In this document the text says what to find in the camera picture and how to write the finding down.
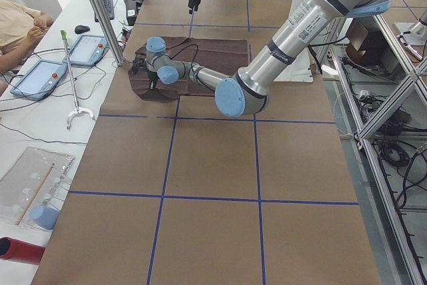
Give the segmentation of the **aluminium frame rail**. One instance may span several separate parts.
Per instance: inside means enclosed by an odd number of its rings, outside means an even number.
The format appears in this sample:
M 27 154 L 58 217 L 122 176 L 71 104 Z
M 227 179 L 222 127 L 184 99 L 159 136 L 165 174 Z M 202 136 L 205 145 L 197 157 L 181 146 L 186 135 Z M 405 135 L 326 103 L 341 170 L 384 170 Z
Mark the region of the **aluminium frame rail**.
M 397 39 L 397 24 L 412 23 L 409 9 L 374 16 L 390 50 L 394 79 L 359 69 L 343 45 L 329 50 L 324 73 L 338 74 L 338 97 L 355 153 L 373 188 L 395 284 L 426 283 L 426 64 L 417 63 Z

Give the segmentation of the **near blue teach pendant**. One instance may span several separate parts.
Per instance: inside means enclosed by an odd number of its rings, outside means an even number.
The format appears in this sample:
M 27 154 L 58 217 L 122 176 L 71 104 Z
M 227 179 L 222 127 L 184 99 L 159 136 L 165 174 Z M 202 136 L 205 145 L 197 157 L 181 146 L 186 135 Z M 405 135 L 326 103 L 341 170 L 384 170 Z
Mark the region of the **near blue teach pendant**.
M 67 72 L 65 63 L 39 60 L 18 82 L 10 93 L 39 101 L 49 96 Z

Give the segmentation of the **brown t-shirt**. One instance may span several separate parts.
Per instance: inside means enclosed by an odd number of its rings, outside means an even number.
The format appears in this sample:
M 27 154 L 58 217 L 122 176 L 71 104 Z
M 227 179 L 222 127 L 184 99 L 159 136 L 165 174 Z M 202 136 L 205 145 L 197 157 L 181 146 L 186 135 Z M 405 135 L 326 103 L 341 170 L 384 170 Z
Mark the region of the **brown t-shirt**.
M 203 67 L 232 76 L 240 67 L 249 61 L 249 45 L 247 40 L 194 39 L 188 37 L 167 37 L 166 53 L 174 61 L 200 64 Z M 133 92 L 142 100 L 171 101 L 180 95 L 213 96 L 213 91 L 204 85 L 198 85 L 188 79 L 180 79 L 171 85 L 157 81 L 156 90 L 149 89 L 147 77 L 146 45 L 135 52 L 133 66 L 128 72 Z

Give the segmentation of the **cardboard box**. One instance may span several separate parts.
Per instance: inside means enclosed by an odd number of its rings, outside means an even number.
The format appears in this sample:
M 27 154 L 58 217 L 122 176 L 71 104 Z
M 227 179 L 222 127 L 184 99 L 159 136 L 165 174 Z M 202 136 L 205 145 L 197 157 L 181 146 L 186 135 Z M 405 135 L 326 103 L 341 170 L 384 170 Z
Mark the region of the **cardboard box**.
M 346 54 L 356 64 L 378 65 L 386 40 L 373 17 L 354 18 L 346 32 Z

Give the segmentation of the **aluminium frame post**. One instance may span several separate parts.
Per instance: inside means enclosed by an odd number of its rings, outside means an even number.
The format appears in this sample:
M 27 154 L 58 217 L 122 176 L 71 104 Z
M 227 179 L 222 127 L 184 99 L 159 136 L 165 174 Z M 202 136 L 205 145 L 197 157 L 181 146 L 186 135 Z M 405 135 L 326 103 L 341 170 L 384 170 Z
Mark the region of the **aluminium frame post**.
M 107 15 L 107 11 L 103 6 L 102 0 L 89 0 L 91 3 L 94 13 L 97 15 L 101 30 L 108 42 L 109 48 L 115 58 L 115 62 L 118 66 L 122 66 L 124 62 L 123 52 L 119 46 L 118 40 L 115 36 L 113 27 L 110 23 L 110 19 Z

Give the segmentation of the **black computer mouse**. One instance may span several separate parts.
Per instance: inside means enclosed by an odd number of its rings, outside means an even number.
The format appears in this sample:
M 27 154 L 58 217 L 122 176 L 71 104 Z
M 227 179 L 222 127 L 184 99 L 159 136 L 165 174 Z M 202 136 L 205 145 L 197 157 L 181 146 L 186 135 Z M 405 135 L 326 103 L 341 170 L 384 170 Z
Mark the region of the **black computer mouse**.
M 86 25 L 77 25 L 74 29 L 75 34 L 80 35 L 82 33 L 86 33 L 90 31 L 90 27 Z

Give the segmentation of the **person in beige shirt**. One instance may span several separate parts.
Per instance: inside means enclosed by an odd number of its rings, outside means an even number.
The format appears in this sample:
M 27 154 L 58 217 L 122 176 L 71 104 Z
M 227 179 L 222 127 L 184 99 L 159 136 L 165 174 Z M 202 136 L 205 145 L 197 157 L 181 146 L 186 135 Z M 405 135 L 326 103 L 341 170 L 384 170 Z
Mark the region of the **person in beige shirt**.
M 27 59 L 55 19 L 22 4 L 1 1 L 1 73 L 14 70 Z

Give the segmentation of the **black keyboard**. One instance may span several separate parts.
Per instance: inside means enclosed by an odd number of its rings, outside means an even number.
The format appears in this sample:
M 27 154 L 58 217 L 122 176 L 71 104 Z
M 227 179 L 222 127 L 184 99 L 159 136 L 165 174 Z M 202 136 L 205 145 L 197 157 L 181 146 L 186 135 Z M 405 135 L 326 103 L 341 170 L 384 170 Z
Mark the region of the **black keyboard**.
M 115 18 L 113 0 L 102 0 L 102 4 L 109 20 L 113 20 Z

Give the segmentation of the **blue teach pendant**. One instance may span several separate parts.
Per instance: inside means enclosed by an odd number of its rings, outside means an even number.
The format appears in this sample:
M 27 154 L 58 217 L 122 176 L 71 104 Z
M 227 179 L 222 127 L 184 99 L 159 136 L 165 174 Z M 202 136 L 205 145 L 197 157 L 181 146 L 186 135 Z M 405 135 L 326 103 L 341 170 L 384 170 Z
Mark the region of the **blue teach pendant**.
M 65 63 L 39 60 L 18 82 L 10 93 L 39 101 L 49 96 L 67 72 Z
M 104 36 L 81 34 L 69 50 L 71 64 L 93 67 L 103 58 L 107 46 Z

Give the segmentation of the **red cylinder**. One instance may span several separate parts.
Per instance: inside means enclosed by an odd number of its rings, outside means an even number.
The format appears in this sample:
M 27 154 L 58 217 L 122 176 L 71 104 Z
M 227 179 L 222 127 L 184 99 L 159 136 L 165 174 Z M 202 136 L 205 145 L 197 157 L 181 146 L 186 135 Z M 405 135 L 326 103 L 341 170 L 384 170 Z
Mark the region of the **red cylinder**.
M 38 265 L 45 247 L 14 238 L 1 238 L 1 259 L 24 264 Z

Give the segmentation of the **blue plastic cup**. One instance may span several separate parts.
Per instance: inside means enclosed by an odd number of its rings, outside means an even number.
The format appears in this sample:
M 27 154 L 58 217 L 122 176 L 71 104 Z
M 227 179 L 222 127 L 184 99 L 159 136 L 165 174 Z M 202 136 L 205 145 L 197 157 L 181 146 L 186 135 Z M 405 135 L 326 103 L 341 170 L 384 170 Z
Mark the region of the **blue plastic cup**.
M 59 210 L 47 206 L 36 206 L 30 211 L 30 218 L 42 228 L 52 230 L 59 217 Z

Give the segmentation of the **blue tape line crosswise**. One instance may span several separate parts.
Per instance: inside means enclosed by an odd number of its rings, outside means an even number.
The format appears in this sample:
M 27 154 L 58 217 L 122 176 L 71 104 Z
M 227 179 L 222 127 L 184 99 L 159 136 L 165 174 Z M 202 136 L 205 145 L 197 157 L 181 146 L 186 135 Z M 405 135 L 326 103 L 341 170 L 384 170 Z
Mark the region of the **blue tape line crosswise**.
M 248 33 L 251 32 L 250 24 L 250 0 L 246 0 L 246 13 L 247 13 L 247 29 Z M 253 128 L 254 128 L 254 147 L 256 159 L 256 183 L 257 183 L 257 204 L 258 204 L 258 221 L 260 233 L 260 258 L 261 258 L 261 271 L 262 271 L 262 284 L 266 285 L 266 263 L 265 263 L 265 250 L 264 250 L 264 225 L 263 225 L 263 212 L 262 212 L 262 189 L 260 178 L 260 159 L 258 153 L 258 128 L 256 115 L 253 114 Z

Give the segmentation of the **clear plastic bag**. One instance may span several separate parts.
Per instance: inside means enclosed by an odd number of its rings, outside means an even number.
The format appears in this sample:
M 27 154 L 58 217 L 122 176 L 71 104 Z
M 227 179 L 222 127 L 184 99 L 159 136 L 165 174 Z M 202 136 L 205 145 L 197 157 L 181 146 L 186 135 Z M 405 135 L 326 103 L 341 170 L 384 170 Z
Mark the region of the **clear plastic bag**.
M 74 160 L 75 157 L 69 154 L 26 148 L 1 178 L 1 219 L 15 225 L 15 220 L 27 205 L 40 179 L 46 174 L 49 165 L 54 163 L 55 167 L 19 224 L 26 228 L 46 230 L 30 218 L 30 211 L 36 206 L 61 210 L 71 186 L 71 179 L 67 174 Z

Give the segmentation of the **white reacher grabber stick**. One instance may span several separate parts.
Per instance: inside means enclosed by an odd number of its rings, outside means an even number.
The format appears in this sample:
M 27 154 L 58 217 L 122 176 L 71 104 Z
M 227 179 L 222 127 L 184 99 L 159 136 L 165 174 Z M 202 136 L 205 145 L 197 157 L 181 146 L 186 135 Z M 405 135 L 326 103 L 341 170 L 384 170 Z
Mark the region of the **white reacher grabber stick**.
M 67 33 L 65 30 L 61 30 L 60 33 L 61 33 L 61 38 L 63 41 L 64 50 L 65 50 L 65 59 L 67 62 L 67 70 L 68 70 L 68 74 L 69 74 L 69 80 L 70 80 L 70 84 L 71 84 L 73 102 L 74 102 L 74 106 L 75 106 L 74 109 L 67 116 L 67 130 L 70 130 L 71 126 L 72 126 L 72 120 L 75 117 L 77 117 L 79 115 L 87 114 L 91 119 L 95 119 L 95 115 L 91 109 L 86 108 L 86 107 L 81 107 L 79 104 L 79 100 L 78 100 L 78 96 L 77 96 L 77 90 L 75 87 L 75 78 L 74 78 L 71 59 L 70 59 L 70 55 L 69 55 L 69 44 L 68 44 L 68 40 L 67 40 Z

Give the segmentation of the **far blue teach pendant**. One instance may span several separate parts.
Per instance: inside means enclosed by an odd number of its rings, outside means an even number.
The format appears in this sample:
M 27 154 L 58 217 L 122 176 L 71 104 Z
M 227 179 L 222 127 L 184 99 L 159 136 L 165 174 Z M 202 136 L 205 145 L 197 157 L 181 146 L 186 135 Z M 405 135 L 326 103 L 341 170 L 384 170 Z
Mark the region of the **far blue teach pendant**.
M 93 67 L 103 58 L 107 46 L 104 36 L 81 34 L 69 50 L 71 64 Z

